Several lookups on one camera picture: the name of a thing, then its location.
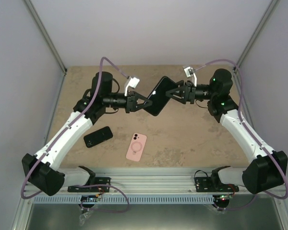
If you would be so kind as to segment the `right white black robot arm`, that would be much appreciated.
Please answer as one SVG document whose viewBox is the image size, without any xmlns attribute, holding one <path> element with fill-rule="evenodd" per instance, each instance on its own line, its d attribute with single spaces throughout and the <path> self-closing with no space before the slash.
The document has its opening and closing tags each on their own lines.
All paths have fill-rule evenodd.
<svg viewBox="0 0 288 230">
<path fill-rule="evenodd" d="M 282 199 L 288 197 L 286 170 L 288 157 L 283 151 L 275 151 L 254 131 L 242 116 L 238 105 L 230 96 L 233 85 L 232 75 L 226 69 L 217 69 L 209 84 L 197 84 L 195 70 L 184 69 L 188 81 L 180 81 L 176 88 L 166 91 L 168 98 L 182 104 L 207 101 L 211 116 L 220 123 L 236 140 L 249 161 L 245 169 L 223 166 L 211 174 L 211 187 L 222 191 L 228 184 L 245 187 L 250 193 L 267 192 L 284 185 Z"/>
</svg>

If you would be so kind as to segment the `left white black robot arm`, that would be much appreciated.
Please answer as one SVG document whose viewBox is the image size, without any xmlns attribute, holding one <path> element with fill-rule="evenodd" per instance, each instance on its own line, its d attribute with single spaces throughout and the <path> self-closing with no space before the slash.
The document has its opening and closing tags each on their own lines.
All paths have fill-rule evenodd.
<svg viewBox="0 0 288 230">
<path fill-rule="evenodd" d="M 111 73 L 99 71 L 92 80 L 92 87 L 85 91 L 56 135 L 34 155 L 26 154 L 22 158 L 26 183 L 30 182 L 48 196 L 69 186 L 79 186 L 84 191 L 94 189 L 96 174 L 89 168 L 60 168 L 66 154 L 106 113 L 107 108 L 123 108 L 126 113 L 130 113 L 152 105 L 151 100 L 135 91 L 112 92 L 112 81 Z"/>
</svg>

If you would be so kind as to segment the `black phone with blue edge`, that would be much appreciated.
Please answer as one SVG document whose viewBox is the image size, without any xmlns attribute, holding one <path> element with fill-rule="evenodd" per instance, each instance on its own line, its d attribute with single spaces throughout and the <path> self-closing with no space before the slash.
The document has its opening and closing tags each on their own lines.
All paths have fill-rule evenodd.
<svg viewBox="0 0 288 230">
<path fill-rule="evenodd" d="M 162 77 L 147 97 L 152 102 L 152 105 L 144 108 L 144 110 L 150 115 L 159 115 L 170 100 L 166 96 L 166 92 L 175 88 L 177 88 L 177 84 L 173 80 L 167 76 Z"/>
</svg>

